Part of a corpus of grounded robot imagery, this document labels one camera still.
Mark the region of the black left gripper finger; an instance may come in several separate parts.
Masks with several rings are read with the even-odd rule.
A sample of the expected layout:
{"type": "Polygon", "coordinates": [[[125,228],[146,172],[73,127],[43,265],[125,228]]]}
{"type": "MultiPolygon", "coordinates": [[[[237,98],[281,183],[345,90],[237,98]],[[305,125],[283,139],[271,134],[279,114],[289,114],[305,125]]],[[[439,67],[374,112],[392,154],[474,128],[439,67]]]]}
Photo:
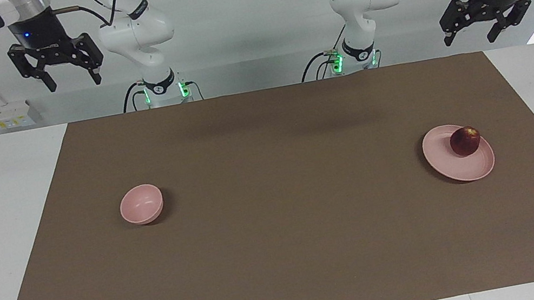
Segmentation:
{"type": "Polygon", "coordinates": [[[500,33],[508,27],[519,25],[531,3],[531,0],[515,0],[511,6],[505,8],[488,6],[485,15],[495,20],[487,34],[489,42],[495,42],[500,33]]]}
{"type": "Polygon", "coordinates": [[[439,21],[440,27],[445,35],[445,46],[450,47],[456,34],[475,21],[474,17],[479,15],[481,8],[481,4],[478,2],[470,3],[451,0],[439,21]]]}

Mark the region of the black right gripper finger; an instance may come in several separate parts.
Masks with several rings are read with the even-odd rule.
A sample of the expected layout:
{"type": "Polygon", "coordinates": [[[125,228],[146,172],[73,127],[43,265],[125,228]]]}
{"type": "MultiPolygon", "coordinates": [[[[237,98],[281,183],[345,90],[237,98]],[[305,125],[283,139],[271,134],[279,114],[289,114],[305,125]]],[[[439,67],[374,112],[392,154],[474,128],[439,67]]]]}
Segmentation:
{"type": "Polygon", "coordinates": [[[71,40],[74,50],[78,53],[77,60],[81,67],[85,68],[96,85],[100,85],[103,77],[101,77],[100,69],[103,64],[103,54],[99,50],[97,44],[93,41],[90,34],[84,32],[77,38],[71,40]]]}
{"type": "Polygon", "coordinates": [[[38,58],[36,66],[33,66],[27,56],[28,50],[20,44],[11,45],[7,55],[21,76],[24,78],[30,77],[36,80],[41,80],[51,93],[56,91],[56,82],[51,78],[50,74],[44,70],[44,59],[38,58]]]}

